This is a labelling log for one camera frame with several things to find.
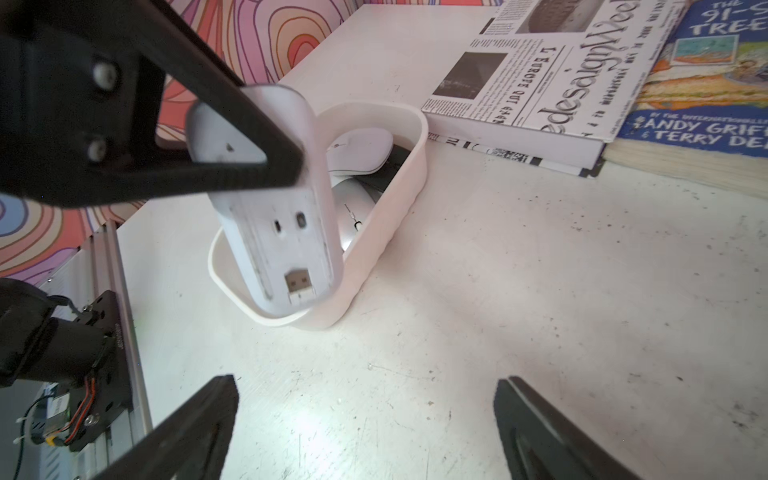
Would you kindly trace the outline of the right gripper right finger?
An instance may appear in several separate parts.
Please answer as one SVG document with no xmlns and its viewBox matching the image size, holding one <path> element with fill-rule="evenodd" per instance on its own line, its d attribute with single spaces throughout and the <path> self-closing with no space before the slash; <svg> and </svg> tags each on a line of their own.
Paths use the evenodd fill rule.
<svg viewBox="0 0 768 480">
<path fill-rule="evenodd" d="M 493 410 L 513 479 L 636 479 L 518 376 L 498 381 Z"/>
</svg>

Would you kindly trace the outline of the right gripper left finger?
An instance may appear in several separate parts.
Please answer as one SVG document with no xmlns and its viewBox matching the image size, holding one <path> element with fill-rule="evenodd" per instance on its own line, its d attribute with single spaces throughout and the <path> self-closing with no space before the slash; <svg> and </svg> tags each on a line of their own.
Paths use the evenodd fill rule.
<svg viewBox="0 0 768 480">
<path fill-rule="evenodd" d="M 99 479 L 219 479 L 239 392 L 232 375 L 212 378 Z"/>
</svg>

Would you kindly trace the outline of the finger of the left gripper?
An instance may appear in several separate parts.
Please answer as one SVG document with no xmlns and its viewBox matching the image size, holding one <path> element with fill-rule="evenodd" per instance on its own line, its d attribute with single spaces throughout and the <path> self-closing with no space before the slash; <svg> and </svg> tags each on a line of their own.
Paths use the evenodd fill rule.
<svg viewBox="0 0 768 480">
<path fill-rule="evenodd" d="M 243 82 L 165 1 L 122 1 L 139 53 L 126 185 L 132 198 L 289 187 L 304 165 L 301 148 L 243 91 Z M 156 128 L 167 76 L 191 90 L 263 151 L 263 163 L 196 163 L 190 150 L 165 148 Z"/>
</svg>

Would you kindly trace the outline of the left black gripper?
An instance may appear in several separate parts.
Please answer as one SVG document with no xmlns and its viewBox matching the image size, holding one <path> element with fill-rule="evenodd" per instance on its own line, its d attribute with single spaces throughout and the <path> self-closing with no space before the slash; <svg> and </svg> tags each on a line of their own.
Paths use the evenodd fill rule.
<svg viewBox="0 0 768 480">
<path fill-rule="evenodd" d="M 58 207 L 162 197 L 165 73 L 123 1 L 1 4 L 1 191 Z"/>
</svg>

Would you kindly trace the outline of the black mouse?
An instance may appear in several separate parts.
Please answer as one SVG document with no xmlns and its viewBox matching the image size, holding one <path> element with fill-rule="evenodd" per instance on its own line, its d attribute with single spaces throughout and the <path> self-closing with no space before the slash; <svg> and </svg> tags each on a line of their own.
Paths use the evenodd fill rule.
<svg viewBox="0 0 768 480">
<path fill-rule="evenodd" d="M 410 150 L 399 145 L 394 145 L 387 160 L 379 170 L 372 174 L 353 176 L 353 179 L 357 180 L 365 187 L 383 193 L 393 181 L 410 154 Z"/>
</svg>

